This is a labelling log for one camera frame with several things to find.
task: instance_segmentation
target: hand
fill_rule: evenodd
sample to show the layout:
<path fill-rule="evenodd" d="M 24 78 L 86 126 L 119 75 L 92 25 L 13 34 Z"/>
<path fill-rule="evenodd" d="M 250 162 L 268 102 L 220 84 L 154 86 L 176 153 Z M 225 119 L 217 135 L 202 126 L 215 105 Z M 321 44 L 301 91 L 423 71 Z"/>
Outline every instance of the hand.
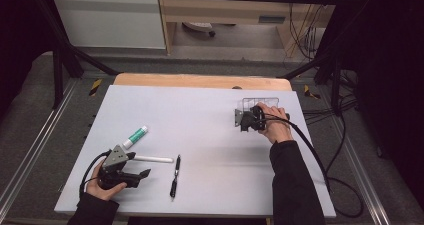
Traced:
<path fill-rule="evenodd" d="M 97 198 L 100 198 L 102 200 L 109 201 L 113 196 L 115 196 L 115 194 L 122 191 L 127 186 L 127 184 L 123 182 L 109 190 L 103 190 L 99 186 L 100 179 L 97 177 L 103 162 L 104 160 L 100 162 L 99 164 L 97 164 L 97 166 L 94 168 L 93 174 L 91 175 L 91 180 L 87 184 L 87 193 Z"/>
<path fill-rule="evenodd" d="M 287 119 L 286 112 L 284 108 L 277 108 L 277 107 L 268 107 L 267 105 L 263 103 L 257 104 L 260 108 L 262 108 L 262 111 L 265 114 L 274 115 L 283 119 Z M 265 118 L 272 118 L 272 116 L 265 115 Z M 282 121 L 267 121 L 265 130 L 258 131 L 260 134 L 263 134 L 265 137 L 268 138 L 268 140 L 274 144 L 275 142 L 284 142 L 293 140 L 293 137 L 291 135 L 290 131 L 290 125 L 282 122 Z"/>

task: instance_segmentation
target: black sleeve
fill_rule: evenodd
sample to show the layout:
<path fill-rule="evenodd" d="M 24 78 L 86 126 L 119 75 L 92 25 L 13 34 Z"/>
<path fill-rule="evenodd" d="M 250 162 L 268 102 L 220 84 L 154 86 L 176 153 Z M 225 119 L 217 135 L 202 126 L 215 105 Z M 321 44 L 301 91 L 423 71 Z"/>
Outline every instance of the black sleeve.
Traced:
<path fill-rule="evenodd" d="M 274 143 L 270 155 L 274 224 L 325 224 L 321 204 L 296 141 Z"/>
<path fill-rule="evenodd" d="M 68 225 L 112 225 L 119 204 L 84 193 Z"/>

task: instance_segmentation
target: black pen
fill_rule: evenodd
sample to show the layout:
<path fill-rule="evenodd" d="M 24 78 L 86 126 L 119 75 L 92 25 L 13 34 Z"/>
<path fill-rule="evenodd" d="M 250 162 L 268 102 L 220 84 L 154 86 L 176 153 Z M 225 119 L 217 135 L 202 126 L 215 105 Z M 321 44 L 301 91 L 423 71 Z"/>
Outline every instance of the black pen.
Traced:
<path fill-rule="evenodd" d="M 178 155 L 177 164 L 175 165 L 174 180 L 172 181 L 171 192 L 169 193 L 172 199 L 175 198 L 175 193 L 177 191 L 177 178 L 178 178 L 178 173 L 180 172 L 180 163 L 181 163 L 181 156 Z"/>

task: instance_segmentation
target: white table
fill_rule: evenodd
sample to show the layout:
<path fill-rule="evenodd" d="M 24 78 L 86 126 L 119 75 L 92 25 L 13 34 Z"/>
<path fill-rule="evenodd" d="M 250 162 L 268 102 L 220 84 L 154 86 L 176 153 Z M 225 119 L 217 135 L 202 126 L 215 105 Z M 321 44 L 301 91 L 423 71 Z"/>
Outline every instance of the white table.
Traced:
<path fill-rule="evenodd" d="M 129 161 L 128 173 L 151 168 L 138 188 L 114 200 L 128 216 L 271 217 L 271 144 L 253 130 L 234 127 L 234 109 L 247 97 L 278 97 L 291 121 L 310 140 L 295 92 L 213 88 L 110 86 L 55 211 L 72 214 L 78 187 L 98 154 L 122 143 L 143 125 L 149 132 L 130 151 L 137 155 L 181 154 L 177 195 L 169 196 L 175 163 Z M 321 171 L 306 144 L 293 131 L 326 217 L 335 211 Z"/>

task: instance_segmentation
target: cable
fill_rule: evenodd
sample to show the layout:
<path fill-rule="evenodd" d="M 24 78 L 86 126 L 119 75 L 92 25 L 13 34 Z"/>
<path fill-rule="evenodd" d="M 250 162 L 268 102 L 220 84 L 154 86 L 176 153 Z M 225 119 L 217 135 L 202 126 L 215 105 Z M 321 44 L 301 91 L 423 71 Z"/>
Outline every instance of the cable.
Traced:
<path fill-rule="evenodd" d="M 84 194 L 84 186 L 85 186 L 85 184 L 87 183 L 87 182 L 89 182 L 90 180 L 88 180 L 88 181 L 86 181 L 86 179 L 87 179 L 87 175 L 88 175 L 88 173 L 90 172 L 90 170 L 91 170 L 91 168 L 93 167 L 93 165 L 97 162 L 97 160 L 99 160 L 101 157 L 104 157 L 104 156 L 109 156 L 109 154 L 112 152 L 112 150 L 109 150 L 109 151 L 107 151 L 107 152 L 104 152 L 104 153 L 102 153 L 102 154 L 100 154 L 100 155 L 98 155 L 92 162 L 91 162 L 91 164 L 88 166 L 88 168 L 87 168 L 87 171 L 85 171 L 85 173 L 84 173 L 84 176 L 83 176 L 83 178 L 82 178 L 82 181 L 81 181 L 81 184 L 80 184 L 80 189 L 79 189 L 79 196 L 80 196 L 80 198 L 82 197 L 82 195 Z"/>
<path fill-rule="evenodd" d="M 313 52 L 314 57 L 315 57 L 315 52 L 317 50 L 317 49 L 315 49 L 316 28 L 314 27 L 314 25 L 317 23 L 318 18 L 321 15 L 321 11 L 322 11 L 321 9 L 324 8 L 324 7 L 325 7 L 324 5 L 320 5 L 318 7 L 318 9 L 315 11 L 314 17 L 312 18 L 312 21 L 311 21 L 311 25 L 309 26 L 309 28 L 308 28 L 308 30 L 305 34 L 305 45 L 304 45 L 304 47 L 309 52 L 309 54 L 310 54 L 310 52 Z"/>
<path fill-rule="evenodd" d="M 325 185 L 327 186 L 327 190 L 330 192 L 330 183 L 328 182 L 328 178 L 327 178 L 327 175 L 325 173 L 324 165 L 322 164 L 321 159 L 319 158 L 317 152 L 312 147 L 312 144 L 306 138 L 305 134 L 303 134 L 302 130 L 300 130 L 297 127 L 296 124 L 294 124 L 294 123 L 292 123 L 289 120 L 286 120 L 284 118 L 280 118 L 278 116 L 275 116 L 275 115 L 272 115 L 272 114 L 268 114 L 268 113 L 264 113 L 264 115 L 268 115 L 268 116 L 271 116 L 273 118 L 259 119 L 259 120 L 255 121 L 255 123 L 261 123 L 261 122 L 266 122 L 266 121 L 282 121 L 282 122 L 285 122 L 285 123 L 289 124 L 297 132 L 297 134 L 299 134 L 299 136 L 306 143 L 306 145 L 308 146 L 309 150 L 311 150 L 311 153 L 314 156 L 315 160 L 317 161 L 318 166 L 321 169 L 322 175 L 324 177 L 324 182 L 325 182 Z"/>
<path fill-rule="evenodd" d="M 361 195 L 358 193 L 358 191 L 356 191 L 356 189 L 355 189 L 355 188 L 353 188 L 352 186 L 350 186 L 349 184 L 347 184 L 347 183 L 345 183 L 345 182 L 343 182 L 342 180 L 339 180 L 339 179 L 337 179 L 337 178 L 328 177 L 328 180 L 335 181 L 335 182 L 338 182 L 338 183 L 340 183 L 340 184 L 342 184 L 342 185 L 346 186 L 347 188 L 349 188 L 350 190 L 352 190 L 352 191 L 355 193 L 356 197 L 358 197 L 358 199 L 359 199 L 359 201 L 360 201 L 360 203 L 359 203 L 359 206 L 360 206 L 360 208 L 359 208 L 359 212 L 358 212 L 358 213 L 356 213 L 356 214 L 353 214 L 353 215 L 351 215 L 351 214 L 347 214 L 347 213 L 345 213 L 345 212 L 341 211 L 340 209 L 338 209 L 338 208 L 336 208 L 336 207 L 334 207 L 334 210 L 336 210 L 336 212 L 338 212 L 338 213 L 340 213 L 341 215 L 343 215 L 343 216 L 345 216 L 345 217 L 348 217 L 348 218 L 358 218 L 358 217 L 360 217 L 360 216 L 362 215 L 362 213 L 364 212 L 364 202 L 363 202 L 363 200 L 362 200 Z"/>
<path fill-rule="evenodd" d="M 88 179 L 87 181 L 85 181 L 85 182 L 84 182 L 84 185 L 85 185 L 85 184 L 87 184 L 88 182 L 90 182 L 91 180 L 94 180 L 94 179 L 97 179 L 97 178 L 99 178 L 99 177 L 95 177 L 95 178 L 90 178 L 90 179 Z"/>
<path fill-rule="evenodd" d="M 353 94 L 349 94 L 347 96 L 344 96 L 342 99 L 340 99 L 340 102 L 338 104 L 338 106 L 340 108 L 340 111 L 346 111 L 347 109 L 350 109 L 351 107 L 353 107 L 353 106 L 356 105 L 356 103 L 357 103 L 356 99 L 350 100 L 350 101 L 346 102 L 345 104 L 343 104 L 344 99 L 346 99 L 346 98 L 348 98 L 350 96 L 353 96 Z M 314 115 L 315 117 L 319 117 L 319 116 L 325 115 L 325 117 L 322 118 L 322 119 L 325 119 L 327 117 L 330 117 L 332 115 L 335 115 L 333 109 L 311 110 L 311 111 L 308 111 L 307 114 L 308 115 Z M 352 186 L 350 186 L 346 182 L 344 182 L 344 181 L 342 181 L 340 179 L 337 179 L 337 178 L 333 178 L 333 177 L 328 176 L 329 170 L 332 167 L 332 165 L 334 164 L 334 161 L 336 160 L 336 158 L 339 156 L 340 151 L 341 151 L 341 149 L 343 147 L 345 138 L 346 138 L 346 122 L 344 120 L 343 113 L 340 113 L 340 119 L 342 120 L 342 125 L 343 125 L 341 142 L 340 142 L 340 144 L 339 144 L 339 146 L 337 148 L 336 153 L 334 154 L 333 158 L 331 159 L 330 163 L 328 164 L 327 168 L 325 169 L 325 176 L 327 177 L 327 179 L 329 181 L 332 180 L 332 181 L 338 182 L 339 184 L 346 186 L 348 189 L 350 189 L 351 191 L 353 191 L 355 193 L 356 197 L 359 200 L 359 205 L 360 205 L 360 209 L 359 209 L 359 211 L 357 213 L 355 213 L 355 214 L 348 214 L 346 212 L 341 211 L 340 209 L 338 209 L 336 207 L 334 207 L 334 209 L 338 213 L 340 213 L 341 215 L 343 215 L 345 217 L 348 217 L 348 218 L 357 218 L 357 217 L 360 217 L 362 215 L 363 210 L 364 210 L 364 201 L 363 201 L 362 197 L 360 196 L 360 194 L 358 193 L 358 191 L 356 191 L 355 188 L 353 188 Z"/>
<path fill-rule="evenodd" d="M 309 7 L 308 7 L 308 10 L 307 10 L 307 12 L 306 12 L 306 16 L 305 16 L 305 18 L 303 19 L 303 22 L 302 22 L 302 26 L 301 27 L 303 27 L 304 25 L 305 25 L 305 23 L 306 23 L 306 19 L 307 19 L 307 17 L 308 17 L 308 14 L 309 14 L 309 11 L 310 11 L 310 9 L 311 9 L 311 7 L 312 7 L 312 5 L 309 5 Z M 323 5 L 320 5 L 320 7 L 317 9 L 317 11 L 315 12 L 315 15 L 314 15 L 314 18 L 313 18 L 313 20 L 312 20 L 312 22 L 311 22 L 311 26 L 310 27 L 312 27 L 312 24 L 314 24 L 315 22 L 314 22 L 314 20 L 315 20 L 315 17 L 316 17 L 316 15 L 317 15 L 317 13 L 318 13 L 318 11 L 321 9 L 323 7 Z M 300 41 L 305 37 L 305 36 L 307 36 L 307 35 L 309 35 L 308 33 L 309 32 L 307 32 L 307 33 L 305 33 L 304 35 L 302 35 L 302 36 L 300 36 L 300 33 L 298 34 L 297 33 L 297 30 L 296 30 L 296 27 L 294 26 L 294 23 L 293 23 L 293 4 L 292 3 L 289 3 L 289 17 L 290 17 L 290 26 L 289 26 L 289 30 L 290 30 L 290 34 L 291 34 L 291 36 L 292 36 L 292 38 L 294 39 L 294 41 L 295 41 L 295 44 L 297 45 L 297 47 L 299 48 L 299 50 L 300 50 L 300 52 L 302 53 L 302 55 L 305 57 L 305 58 L 307 58 L 307 59 L 309 59 L 309 61 L 311 61 L 313 58 L 310 56 L 310 52 L 308 51 L 309 49 L 307 49 L 306 50 L 306 53 L 309 53 L 309 55 L 308 54 L 306 54 L 305 53 L 305 51 L 303 51 L 303 48 L 302 48 L 302 46 L 301 46 L 301 44 L 300 44 Z"/>
<path fill-rule="evenodd" d="M 353 96 L 353 94 L 349 94 L 349 95 L 347 95 L 347 96 L 344 96 L 344 97 L 340 100 L 340 102 L 339 102 L 339 104 L 338 104 L 338 105 L 339 105 L 339 108 L 340 108 L 340 110 L 341 110 L 341 111 L 345 111 L 345 110 L 347 110 L 347 109 L 350 109 L 351 107 L 353 107 L 353 106 L 356 104 L 356 99 L 353 99 L 353 100 L 348 101 L 348 102 L 346 102 L 345 104 L 343 104 L 344 99 L 346 99 L 346 98 L 348 98 L 348 97 L 350 97 L 350 96 Z M 325 119 L 325 118 L 327 118 L 327 117 L 329 117 L 329 116 L 335 115 L 335 113 L 334 113 L 334 110 L 333 110 L 333 109 L 311 110 L 311 111 L 309 111 L 309 112 L 308 112 L 308 114 L 314 115 L 315 117 L 319 117 L 319 116 L 322 116 L 322 114 L 324 114 L 324 115 L 325 115 L 325 117 L 324 117 L 324 118 L 322 118 L 322 119 Z M 285 122 L 285 123 L 287 123 L 287 124 L 291 125 L 291 126 L 292 126 L 292 128 L 293 128 L 293 129 L 294 129 L 294 130 L 295 130 L 295 131 L 299 134 L 299 136 L 302 138 L 302 140 L 303 140 L 303 141 L 306 143 L 306 145 L 308 146 L 309 150 L 312 152 L 312 155 L 315 157 L 315 160 L 317 161 L 317 163 L 318 163 L 318 165 L 319 165 L 319 167 L 320 167 L 320 169 L 321 169 L 321 172 L 322 172 L 323 177 L 324 177 L 325 184 L 327 185 L 327 189 L 328 189 L 328 191 L 329 191 L 329 192 L 331 192 L 331 188 L 330 188 L 330 183 L 329 183 L 329 181 L 330 181 L 330 180 L 332 180 L 332 181 L 335 181 L 335 182 L 340 183 L 341 185 L 346 186 L 348 189 L 350 189 L 351 191 L 353 191 L 353 192 L 355 193 L 356 197 L 357 197 L 357 198 L 358 198 L 358 200 L 359 200 L 360 209 L 359 209 L 359 211 L 358 211 L 357 213 L 355 213 L 355 214 L 348 214 L 348 213 L 346 213 L 346 212 L 341 211 L 340 209 L 338 209 L 338 208 L 336 208 L 336 207 L 335 207 L 334 209 L 335 209 L 335 210 L 336 210 L 339 214 L 341 214 L 341 215 L 343 215 L 343 216 L 345 216 L 345 217 L 349 217 L 349 218 L 357 218 L 357 217 L 360 217 L 360 216 L 362 215 L 362 213 L 363 213 L 363 210 L 364 210 L 364 201 L 363 201 L 362 197 L 360 196 L 360 194 L 358 193 L 358 191 L 356 191 L 356 189 L 355 189 L 355 188 L 353 188 L 352 186 L 350 186 L 350 185 L 349 185 L 349 184 L 347 184 L 346 182 L 344 182 L 344 181 L 342 181 L 342 180 L 340 180 L 340 179 L 337 179 L 337 178 L 333 178 L 333 177 L 329 177 L 329 176 L 328 176 L 328 172 L 329 172 L 330 168 L 332 167 L 332 165 L 333 165 L 334 161 L 336 160 L 336 158 L 337 158 L 337 157 L 338 157 L 338 155 L 340 154 L 340 151 L 341 151 L 341 149 L 342 149 L 342 147 L 343 147 L 343 144 L 344 144 L 344 141 L 345 141 L 345 137 L 346 137 L 346 123 L 345 123 L 345 120 L 344 120 L 343 114 L 342 114 L 342 113 L 340 114 L 340 118 L 341 118 L 341 120 L 342 120 L 342 124 L 343 124 L 342 139 L 341 139 L 341 142 L 340 142 L 340 144 L 339 144 L 339 146 L 338 146 L 338 148 L 337 148 L 336 153 L 334 154 L 333 158 L 331 159 L 331 161 L 330 161 L 330 163 L 328 164 L 328 166 L 327 166 L 327 168 L 326 168 L 326 169 L 324 168 L 324 166 L 323 166 L 323 164 L 322 164 L 322 161 L 321 161 L 321 159 L 319 158 L 318 154 L 316 153 L 315 149 L 312 147 L 312 144 L 311 144 L 311 143 L 309 142 L 309 140 L 305 137 L 305 135 L 302 133 L 302 131 L 301 131 L 301 130 L 297 127 L 297 125 L 293 124 L 292 122 L 290 122 L 290 121 L 288 121 L 288 120 L 286 120 L 286 119 L 280 118 L 280 117 L 275 116 L 275 115 L 272 115 L 272 114 L 267 114 L 267 113 L 265 113 L 265 115 L 267 115 L 267 116 L 271 116 L 272 118 L 260 119 L 260 120 L 255 121 L 255 122 L 259 123 L 259 122 L 263 122 L 263 121 L 282 121 L 282 122 Z"/>

